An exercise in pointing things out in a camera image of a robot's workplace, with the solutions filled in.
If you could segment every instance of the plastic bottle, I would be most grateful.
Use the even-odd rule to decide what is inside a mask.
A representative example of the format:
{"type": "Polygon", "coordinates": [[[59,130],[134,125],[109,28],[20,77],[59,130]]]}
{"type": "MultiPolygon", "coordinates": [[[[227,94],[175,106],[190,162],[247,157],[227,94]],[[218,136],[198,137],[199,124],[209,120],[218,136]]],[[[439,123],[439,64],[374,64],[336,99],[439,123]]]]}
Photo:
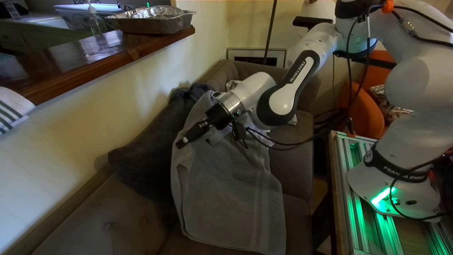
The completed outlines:
{"type": "Polygon", "coordinates": [[[8,12],[10,13],[11,15],[11,18],[15,19],[15,20],[20,20],[21,17],[20,17],[20,14],[19,12],[17,11],[16,7],[14,6],[14,4],[12,4],[10,1],[8,1],[6,4],[5,4],[5,7],[6,9],[8,10],[8,12]]]}
{"type": "Polygon", "coordinates": [[[106,22],[97,14],[96,9],[91,5],[91,1],[88,0],[90,7],[88,11],[90,12],[90,19],[88,20],[88,25],[90,26],[91,32],[94,36],[103,34],[107,32],[106,22]]]}

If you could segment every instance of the wooden counter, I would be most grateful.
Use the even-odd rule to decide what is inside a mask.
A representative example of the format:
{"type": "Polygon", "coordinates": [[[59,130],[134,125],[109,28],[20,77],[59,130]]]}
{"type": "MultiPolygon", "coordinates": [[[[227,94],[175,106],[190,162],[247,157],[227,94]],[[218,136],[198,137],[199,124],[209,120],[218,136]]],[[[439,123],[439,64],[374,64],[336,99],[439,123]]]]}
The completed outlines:
{"type": "Polygon", "coordinates": [[[39,105],[194,33],[193,26],[170,35],[116,30],[3,60],[0,87],[39,105]]]}

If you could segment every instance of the disposable aluminum pan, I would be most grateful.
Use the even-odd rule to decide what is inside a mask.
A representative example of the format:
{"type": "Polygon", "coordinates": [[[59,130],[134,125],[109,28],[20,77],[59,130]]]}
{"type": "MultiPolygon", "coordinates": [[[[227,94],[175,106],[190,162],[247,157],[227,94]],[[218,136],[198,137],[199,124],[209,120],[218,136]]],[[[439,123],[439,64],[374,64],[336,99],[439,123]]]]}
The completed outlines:
{"type": "Polygon", "coordinates": [[[167,5],[150,8],[140,7],[106,17],[124,33],[174,34],[186,29],[192,22],[195,11],[181,10],[167,5]]]}

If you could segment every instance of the striped towel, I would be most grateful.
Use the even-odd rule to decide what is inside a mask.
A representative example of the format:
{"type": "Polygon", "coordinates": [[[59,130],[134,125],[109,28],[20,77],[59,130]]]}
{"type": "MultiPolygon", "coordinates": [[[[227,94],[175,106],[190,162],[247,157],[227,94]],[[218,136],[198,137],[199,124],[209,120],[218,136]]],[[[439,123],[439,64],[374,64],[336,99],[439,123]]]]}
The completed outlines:
{"type": "Polygon", "coordinates": [[[35,105],[16,92],[0,87],[0,136],[26,121],[35,105]]]}

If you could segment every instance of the gray couch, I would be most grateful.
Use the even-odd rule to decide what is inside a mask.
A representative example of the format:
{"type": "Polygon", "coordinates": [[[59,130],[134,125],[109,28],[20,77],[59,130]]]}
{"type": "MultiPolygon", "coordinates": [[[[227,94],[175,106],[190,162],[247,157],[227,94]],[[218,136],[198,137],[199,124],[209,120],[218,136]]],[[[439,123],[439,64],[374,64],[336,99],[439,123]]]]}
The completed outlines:
{"type": "MultiPolygon", "coordinates": [[[[219,91],[229,80],[244,80],[264,71],[276,81],[286,69],[223,60],[201,83],[219,91]]],[[[298,104],[297,126],[275,128],[270,136],[282,142],[302,141],[313,134],[309,113],[319,89],[315,78],[298,104]]],[[[290,152],[270,151],[270,168],[281,182],[287,229],[287,254],[309,255],[311,220],[308,201],[312,193],[312,144],[290,152]]],[[[146,199],[119,182],[106,169],[58,208],[48,219],[16,245],[8,255],[156,255],[156,254],[251,254],[189,240],[173,205],[146,199]]]]}

